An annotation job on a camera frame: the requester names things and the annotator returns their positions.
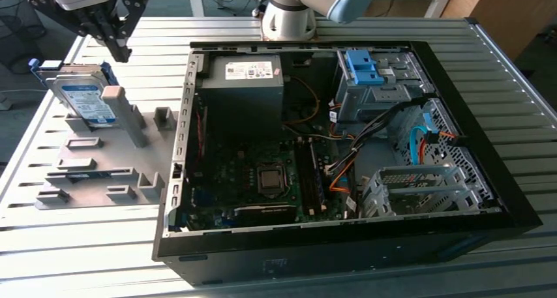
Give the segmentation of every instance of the floor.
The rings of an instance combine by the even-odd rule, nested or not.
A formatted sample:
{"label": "floor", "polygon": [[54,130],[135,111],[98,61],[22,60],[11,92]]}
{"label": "floor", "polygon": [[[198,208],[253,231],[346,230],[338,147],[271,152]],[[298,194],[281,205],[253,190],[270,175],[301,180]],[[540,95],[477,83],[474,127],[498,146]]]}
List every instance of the floor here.
{"label": "floor", "polygon": [[[251,0],[234,0],[223,2],[226,8],[219,8],[218,2],[206,0],[207,16],[250,16],[255,7]],[[191,8],[187,0],[151,0],[144,16],[191,16]],[[75,35],[60,25],[43,17],[48,34],[38,43],[43,53],[50,59],[64,59],[64,56],[74,43]],[[547,100],[557,106],[557,46],[544,44],[544,40],[537,38],[522,56],[516,62],[521,70],[534,71],[530,81]],[[24,134],[31,118],[43,98],[43,93],[38,91],[19,91],[27,89],[43,89],[42,84],[32,75],[15,76],[0,65],[0,93],[14,102],[10,111],[0,112],[0,173],[3,165],[10,161],[19,140]]]}

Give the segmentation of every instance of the blue drive bay bracket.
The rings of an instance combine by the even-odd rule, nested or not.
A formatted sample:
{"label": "blue drive bay bracket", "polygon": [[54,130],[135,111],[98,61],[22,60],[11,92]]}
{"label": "blue drive bay bracket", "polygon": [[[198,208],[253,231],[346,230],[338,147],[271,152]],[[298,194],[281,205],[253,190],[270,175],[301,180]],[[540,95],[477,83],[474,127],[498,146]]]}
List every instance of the blue drive bay bracket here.
{"label": "blue drive bay bracket", "polygon": [[376,69],[377,62],[372,59],[368,50],[346,51],[346,65],[354,74],[357,85],[384,85],[385,79]]}

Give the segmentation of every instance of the connector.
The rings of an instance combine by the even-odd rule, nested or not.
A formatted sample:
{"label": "connector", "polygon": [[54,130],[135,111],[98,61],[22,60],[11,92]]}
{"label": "connector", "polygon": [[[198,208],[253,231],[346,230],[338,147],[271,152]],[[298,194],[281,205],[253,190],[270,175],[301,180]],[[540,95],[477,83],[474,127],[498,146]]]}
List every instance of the connector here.
{"label": "connector", "polygon": [[440,137],[438,133],[433,133],[430,130],[424,135],[424,139],[426,140],[426,143],[429,144],[438,143],[438,137]]}

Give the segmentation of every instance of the motherboard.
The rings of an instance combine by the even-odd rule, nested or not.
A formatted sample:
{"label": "motherboard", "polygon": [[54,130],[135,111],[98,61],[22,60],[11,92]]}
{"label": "motherboard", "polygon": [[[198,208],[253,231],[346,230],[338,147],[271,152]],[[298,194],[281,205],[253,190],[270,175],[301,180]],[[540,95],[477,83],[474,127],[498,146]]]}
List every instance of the motherboard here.
{"label": "motherboard", "polygon": [[330,141],[291,138],[211,149],[186,194],[191,230],[341,219],[346,197],[329,192],[322,179],[335,149]]}

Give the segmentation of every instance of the label sticker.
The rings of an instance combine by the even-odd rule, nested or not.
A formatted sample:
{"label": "label sticker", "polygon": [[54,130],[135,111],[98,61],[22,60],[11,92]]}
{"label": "label sticker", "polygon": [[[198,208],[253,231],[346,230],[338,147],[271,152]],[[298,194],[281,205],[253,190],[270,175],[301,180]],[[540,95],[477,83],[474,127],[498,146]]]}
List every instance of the label sticker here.
{"label": "label sticker", "polygon": [[333,123],[337,123],[337,112],[335,111],[329,112],[329,119],[331,120]]}
{"label": "label sticker", "polygon": [[62,86],[68,101],[82,117],[91,123],[107,124],[116,121],[111,107],[102,100],[102,91],[95,85]]}
{"label": "label sticker", "polygon": [[346,198],[346,205],[349,206],[350,210],[355,212],[355,201],[350,198],[350,196]]}
{"label": "label sticker", "polygon": [[273,78],[273,64],[262,62],[230,62],[226,64],[227,80],[259,80]]}
{"label": "label sticker", "polygon": [[378,69],[381,75],[394,75],[392,68],[381,68]]}

